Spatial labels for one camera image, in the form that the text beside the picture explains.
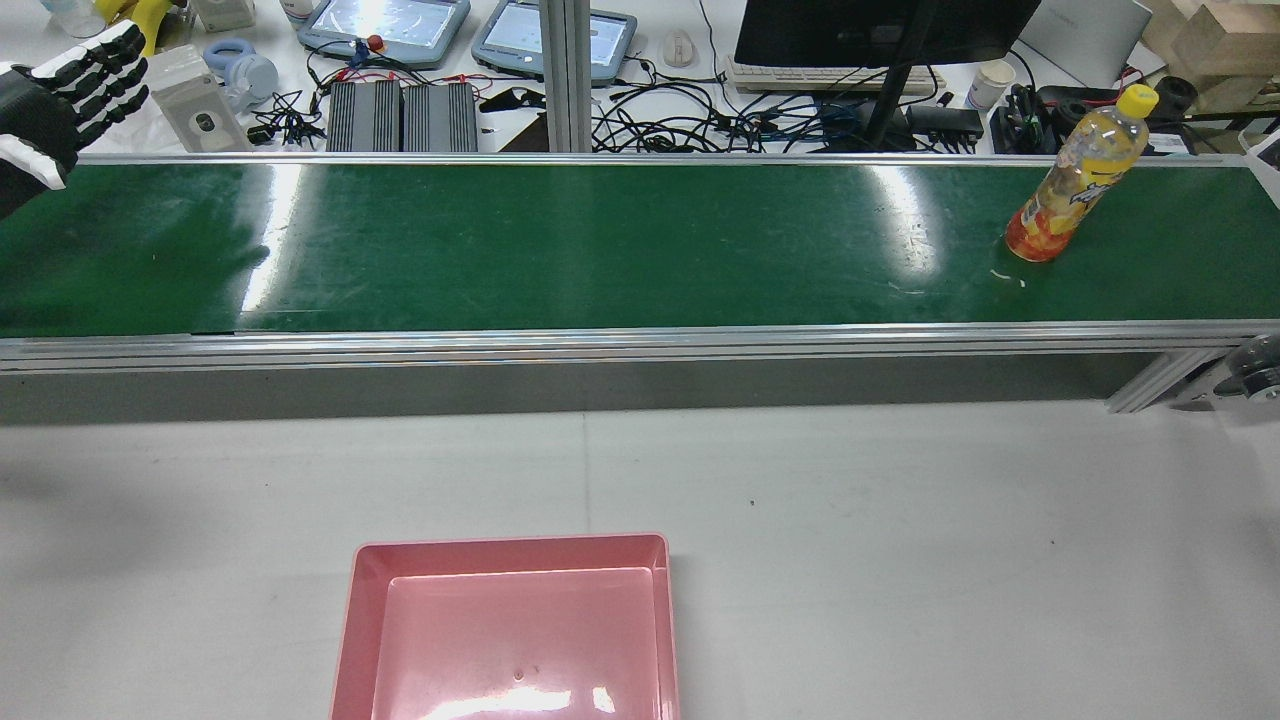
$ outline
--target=computer mouse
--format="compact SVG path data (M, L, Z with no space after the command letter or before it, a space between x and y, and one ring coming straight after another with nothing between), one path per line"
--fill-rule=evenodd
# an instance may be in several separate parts
M662 41L662 60L672 68L687 68L694 64L696 58L694 38L682 29L671 31Z

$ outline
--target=paper cup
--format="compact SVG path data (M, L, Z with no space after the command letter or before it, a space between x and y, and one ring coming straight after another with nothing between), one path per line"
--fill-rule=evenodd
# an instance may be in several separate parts
M978 65L966 101L975 110L989 110L1004 97L1018 74L1014 67L1004 60L988 60Z

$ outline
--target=laptop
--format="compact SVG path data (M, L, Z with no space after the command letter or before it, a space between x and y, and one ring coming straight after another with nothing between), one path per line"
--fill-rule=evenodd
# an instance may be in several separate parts
M1134 0L1043 0L1019 40L1085 87L1112 87L1148 22Z

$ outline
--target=green conveyor belt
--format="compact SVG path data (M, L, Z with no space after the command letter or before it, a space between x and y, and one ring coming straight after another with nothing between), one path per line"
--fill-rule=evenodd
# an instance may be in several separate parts
M1137 168L1056 261L1043 168L88 165L0 222L0 336L1280 316L1245 168Z

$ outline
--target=power adapter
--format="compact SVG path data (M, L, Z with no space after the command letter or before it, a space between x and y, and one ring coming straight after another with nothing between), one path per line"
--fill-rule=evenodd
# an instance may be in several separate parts
M977 110L911 105L906 109L906 122L911 135L923 135L951 152L972 154L984 135L982 115Z
M978 114L978 110L911 105L906 109L906 122L911 127L913 135L954 132L980 140L984 132L982 115Z

